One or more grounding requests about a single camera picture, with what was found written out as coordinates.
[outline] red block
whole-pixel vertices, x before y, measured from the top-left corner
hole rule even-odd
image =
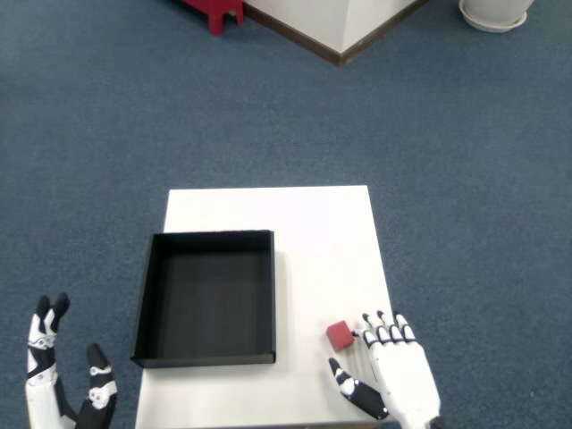
[[[354,337],[351,335],[351,331],[343,320],[337,324],[328,326],[325,333],[330,339],[333,349],[336,351],[346,349],[354,342]]]
[[[225,13],[235,11],[238,24],[244,20],[242,0],[183,0],[183,2],[208,15],[208,28],[213,36],[223,34],[223,15]]]

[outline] gray carpet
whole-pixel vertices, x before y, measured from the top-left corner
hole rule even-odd
[[[250,20],[211,38],[168,0],[4,1],[0,426],[27,424],[29,318],[66,290],[70,401],[97,341],[114,427],[133,427],[131,330],[168,189],[365,183],[450,427],[569,427],[572,4],[530,12],[488,35],[432,0],[340,70]]]

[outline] white table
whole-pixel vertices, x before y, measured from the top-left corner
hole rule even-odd
[[[273,365],[145,369],[136,429],[355,424],[374,420],[339,393],[326,327],[391,313],[366,186],[171,190],[165,232],[274,231]],[[362,347],[337,358],[374,385]]]

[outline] black box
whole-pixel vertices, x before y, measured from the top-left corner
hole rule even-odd
[[[275,362],[273,232],[155,234],[131,359],[146,368]]]

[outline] robotic hand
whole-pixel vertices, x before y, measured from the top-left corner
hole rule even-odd
[[[97,344],[88,347],[90,390],[76,415],[65,398],[55,366],[55,337],[70,301],[65,293],[50,306],[40,298],[28,337],[28,402],[31,429],[107,429],[115,411],[117,386],[107,358]]]
[[[407,320],[395,314],[395,323],[378,311],[363,314],[371,329],[354,331],[367,346],[381,394],[353,379],[333,357],[330,368],[341,394],[379,420],[393,415],[403,429],[445,429],[439,408],[441,400],[425,351],[416,341]]]

